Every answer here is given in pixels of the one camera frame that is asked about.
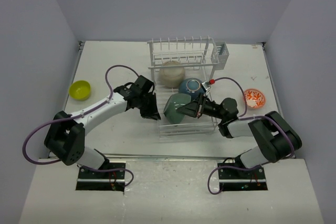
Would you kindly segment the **dark green bowl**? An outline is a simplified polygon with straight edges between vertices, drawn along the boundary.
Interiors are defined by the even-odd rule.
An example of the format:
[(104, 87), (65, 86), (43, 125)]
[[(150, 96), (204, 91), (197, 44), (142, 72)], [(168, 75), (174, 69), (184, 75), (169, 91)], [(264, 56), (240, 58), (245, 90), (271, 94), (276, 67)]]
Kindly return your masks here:
[(163, 113), (171, 124), (180, 124), (184, 119), (184, 114), (178, 113), (177, 109), (191, 102), (191, 96), (183, 93), (176, 93), (169, 97)]

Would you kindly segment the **blue bowl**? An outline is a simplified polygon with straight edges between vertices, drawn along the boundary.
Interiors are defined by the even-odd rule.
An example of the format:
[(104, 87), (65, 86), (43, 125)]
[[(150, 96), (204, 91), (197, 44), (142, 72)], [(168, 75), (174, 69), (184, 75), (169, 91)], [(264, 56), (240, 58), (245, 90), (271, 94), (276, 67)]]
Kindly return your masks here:
[(202, 82), (198, 78), (187, 78), (183, 80), (178, 90), (179, 93), (190, 95), (192, 100), (195, 100), (199, 94), (205, 92), (202, 88)]

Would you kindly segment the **white wire dish rack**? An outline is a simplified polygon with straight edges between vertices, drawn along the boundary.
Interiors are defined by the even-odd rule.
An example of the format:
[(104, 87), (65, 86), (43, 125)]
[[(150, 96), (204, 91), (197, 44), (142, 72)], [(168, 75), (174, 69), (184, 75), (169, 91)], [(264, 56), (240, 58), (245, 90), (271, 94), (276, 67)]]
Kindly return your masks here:
[(149, 69), (161, 116), (159, 136), (213, 133), (215, 118), (197, 119), (177, 112), (202, 93), (202, 82), (214, 74), (219, 61), (213, 39), (152, 39), (148, 45)]

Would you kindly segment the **white orange patterned bowl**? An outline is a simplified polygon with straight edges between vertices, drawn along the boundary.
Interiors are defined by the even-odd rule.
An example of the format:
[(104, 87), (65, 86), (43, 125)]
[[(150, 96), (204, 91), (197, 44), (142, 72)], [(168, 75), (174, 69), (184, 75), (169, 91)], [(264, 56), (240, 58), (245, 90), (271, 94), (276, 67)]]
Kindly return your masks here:
[(257, 89), (246, 89), (244, 98), (249, 109), (260, 109), (266, 104), (265, 95)]

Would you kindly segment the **yellow bowl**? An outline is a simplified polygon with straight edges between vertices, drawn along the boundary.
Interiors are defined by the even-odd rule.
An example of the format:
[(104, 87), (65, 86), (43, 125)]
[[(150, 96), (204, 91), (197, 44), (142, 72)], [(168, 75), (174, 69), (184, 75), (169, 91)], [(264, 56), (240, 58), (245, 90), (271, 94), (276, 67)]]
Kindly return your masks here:
[(69, 96), (77, 101), (87, 100), (91, 95), (91, 85), (88, 81), (79, 80), (71, 84)]

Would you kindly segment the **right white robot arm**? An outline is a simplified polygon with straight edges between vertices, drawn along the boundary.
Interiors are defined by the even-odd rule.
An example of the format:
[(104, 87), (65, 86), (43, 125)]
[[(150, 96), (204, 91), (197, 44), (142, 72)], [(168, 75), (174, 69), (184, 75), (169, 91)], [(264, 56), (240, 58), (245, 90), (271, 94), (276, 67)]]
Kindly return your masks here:
[(223, 137), (252, 136), (257, 144), (234, 158), (233, 168), (239, 178), (246, 178), (253, 169), (263, 164), (276, 163), (291, 158), (302, 147), (295, 130), (276, 111), (265, 115), (239, 118), (237, 102), (225, 98), (220, 104), (210, 101), (205, 95), (181, 106), (177, 112), (193, 118), (208, 115), (220, 119), (218, 130)]

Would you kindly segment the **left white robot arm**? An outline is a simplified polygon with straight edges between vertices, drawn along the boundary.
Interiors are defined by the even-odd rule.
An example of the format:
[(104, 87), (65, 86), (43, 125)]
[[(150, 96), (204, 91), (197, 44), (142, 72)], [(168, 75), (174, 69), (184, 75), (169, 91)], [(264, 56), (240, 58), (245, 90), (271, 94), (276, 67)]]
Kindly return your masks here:
[(108, 175), (107, 158), (98, 150), (86, 146), (85, 138), (95, 127), (129, 109), (139, 109), (144, 119), (160, 120), (156, 105), (154, 83), (139, 76), (134, 83), (116, 87), (101, 101), (75, 112), (57, 113), (44, 145), (65, 165), (77, 164), (97, 178)]

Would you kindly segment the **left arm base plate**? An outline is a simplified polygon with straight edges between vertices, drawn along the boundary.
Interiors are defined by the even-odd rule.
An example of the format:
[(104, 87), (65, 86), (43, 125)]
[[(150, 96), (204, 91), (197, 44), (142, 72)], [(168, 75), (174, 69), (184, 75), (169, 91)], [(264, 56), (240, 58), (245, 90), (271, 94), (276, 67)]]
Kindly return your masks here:
[(117, 170), (111, 173), (96, 173), (86, 168), (80, 168), (76, 183), (76, 190), (124, 192), (124, 178), (124, 170)]

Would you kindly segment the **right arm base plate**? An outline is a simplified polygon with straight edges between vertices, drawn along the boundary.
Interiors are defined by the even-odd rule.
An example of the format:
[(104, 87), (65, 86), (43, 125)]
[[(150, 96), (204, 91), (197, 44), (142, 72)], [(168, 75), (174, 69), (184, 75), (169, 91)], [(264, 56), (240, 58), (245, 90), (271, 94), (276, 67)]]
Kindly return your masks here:
[(263, 168), (251, 171), (219, 169), (219, 189), (221, 191), (263, 191), (268, 190)]

